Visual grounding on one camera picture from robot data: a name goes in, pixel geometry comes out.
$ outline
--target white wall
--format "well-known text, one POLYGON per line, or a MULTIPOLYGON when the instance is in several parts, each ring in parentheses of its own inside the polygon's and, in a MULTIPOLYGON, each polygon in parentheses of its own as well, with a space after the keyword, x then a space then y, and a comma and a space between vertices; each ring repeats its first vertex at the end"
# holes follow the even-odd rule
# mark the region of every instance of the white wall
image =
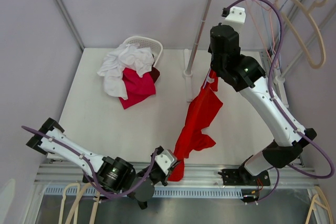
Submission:
MULTIPOLYGON (((330 0, 330 3, 320 10, 313 12, 313 17, 320 23, 326 16, 331 6, 336 4, 336 0, 330 0)), ((308 38, 312 30, 309 23, 303 17, 298 16, 294 25, 298 28, 304 38, 308 38)), ((326 27, 322 33, 324 44, 327 51, 327 62, 320 70, 311 69, 305 57, 302 58, 299 65, 286 78, 285 87, 289 99, 290 109, 293 114, 305 125, 313 127, 317 131, 315 140, 336 163, 336 145, 335 145, 335 115, 336 115, 336 17, 326 27)), ((282 50, 284 66, 293 58, 299 49, 298 44, 292 34, 288 33, 287 39, 282 50)), ((319 49, 315 44, 311 48, 311 53, 316 62, 319 61, 319 49)), ((308 146, 303 152, 305 163, 313 166, 317 174, 327 174, 330 169, 323 156, 313 147, 308 146)), ((336 176, 331 179, 321 179, 321 187, 333 209, 333 216, 336 218, 336 176)))
POLYGON ((19 223, 43 156, 25 144, 58 119, 80 51, 53 0, 0 0, 0 188, 16 179, 16 195, 5 223, 19 223))
MULTIPOLYGON (((200 48, 209 46, 209 31, 219 22, 222 8, 235 0, 213 0, 200 48)), ((191 48, 205 0, 64 0, 87 47, 112 47, 133 35, 159 40, 165 48, 191 48)), ((264 23, 255 5, 258 23, 264 23)), ((262 44, 247 19, 241 37, 245 49, 262 44)))

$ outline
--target gray floor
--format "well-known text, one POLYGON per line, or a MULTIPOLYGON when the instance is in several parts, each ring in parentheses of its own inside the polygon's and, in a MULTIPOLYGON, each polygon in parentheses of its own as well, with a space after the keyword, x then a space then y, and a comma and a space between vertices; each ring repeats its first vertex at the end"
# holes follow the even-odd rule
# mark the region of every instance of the gray floor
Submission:
MULTIPOLYGON (((61 196, 45 196, 38 214, 37 224, 57 224, 61 196)), ((67 197, 67 202, 75 197, 67 197)), ((71 208, 65 207, 63 223, 71 208)), ((245 206, 233 199, 169 199, 153 198, 148 209, 140 210, 136 202, 128 198, 99 205, 96 221, 99 224, 301 224, 306 220, 310 200, 306 190, 277 190, 258 206, 245 206)), ((83 200, 79 207, 79 224, 89 223, 92 201, 83 200)))

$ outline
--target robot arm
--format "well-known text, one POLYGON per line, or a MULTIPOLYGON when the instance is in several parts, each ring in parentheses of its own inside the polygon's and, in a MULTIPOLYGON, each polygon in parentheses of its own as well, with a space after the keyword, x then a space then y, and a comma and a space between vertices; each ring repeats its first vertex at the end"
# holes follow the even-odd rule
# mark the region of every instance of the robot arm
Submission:
MULTIPOLYGON (((316 137, 316 132, 314 129, 305 129, 281 100, 274 97, 298 128, 296 132, 293 130, 269 95, 265 71, 256 59, 240 54, 239 34, 231 26, 219 24, 211 29, 209 52, 212 54, 211 68, 217 76, 251 103, 274 136, 270 145, 250 157, 235 173, 238 174, 235 179, 249 185, 265 170, 272 167, 283 168, 299 156, 308 142, 301 138, 298 131, 304 132, 311 140, 316 137)), ((238 181, 234 181, 235 179, 227 179, 227 185, 232 181, 236 184, 238 181)))
MULTIPOLYGON (((51 118, 43 124, 38 132, 34 132, 32 129, 24 126, 23 128, 35 133, 28 141, 27 146, 42 154, 58 154, 81 167, 91 178, 94 176, 93 173, 95 173, 98 183, 104 190, 115 194, 132 188, 139 182, 149 168, 147 167, 136 174, 133 165, 122 158, 117 157, 113 159, 86 150, 68 139, 64 135, 62 127, 51 118)), ((149 173, 149 179, 146 179, 137 189, 128 194, 129 197, 138 201, 142 209, 147 207, 147 200, 152 198, 154 185, 161 182, 166 186, 171 172, 178 164, 176 157, 170 150, 165 150, 162 147, 156 150, 157 155, 155 156, 154 165, 149 173)))

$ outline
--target white laundry basket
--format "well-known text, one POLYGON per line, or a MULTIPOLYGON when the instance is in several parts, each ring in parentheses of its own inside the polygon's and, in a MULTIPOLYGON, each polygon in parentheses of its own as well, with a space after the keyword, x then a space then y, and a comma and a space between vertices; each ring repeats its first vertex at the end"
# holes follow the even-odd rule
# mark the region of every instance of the white laundry basket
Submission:
POLYGON ((140 48, 143 48, 143 47, 151 48, 152 53, 154 55, 154 65, 153 66, 155 67, 163 52, 162 44, 155 39, 150 39, 150 38, 141 37, 141 36, 129 37, 128 39, 124 41, 124 44, 135 44, 135 43, 139 43, 140 48))

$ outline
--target table top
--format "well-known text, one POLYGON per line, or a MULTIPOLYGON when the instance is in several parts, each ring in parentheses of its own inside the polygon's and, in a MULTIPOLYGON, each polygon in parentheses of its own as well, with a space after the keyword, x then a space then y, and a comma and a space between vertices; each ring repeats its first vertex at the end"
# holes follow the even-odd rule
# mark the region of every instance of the table top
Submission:
MULTIPOLYGON (((160 145, 174 150, 184 126, 189 103, 183 79, 183 50, 163 50, 157 63, 161 75, 156 95, 126 110, 118 98, 103 90, 97 75, 110 48, 86 48, 72 83, 60 125, 65 134, 84 148, 128 162, 149 162, 160 145)), ((245 52, 260 62, 258 52, 245 52)), ((210 55, 199 50, 193 66, 195 94, 208 72, 210 55)), ((268 145, 273 136, 255 109, 223 80, 216 93, 224 103, 203 133, 217 143, 200 152, 192 151, 186 163, 239 165, 268 145)))

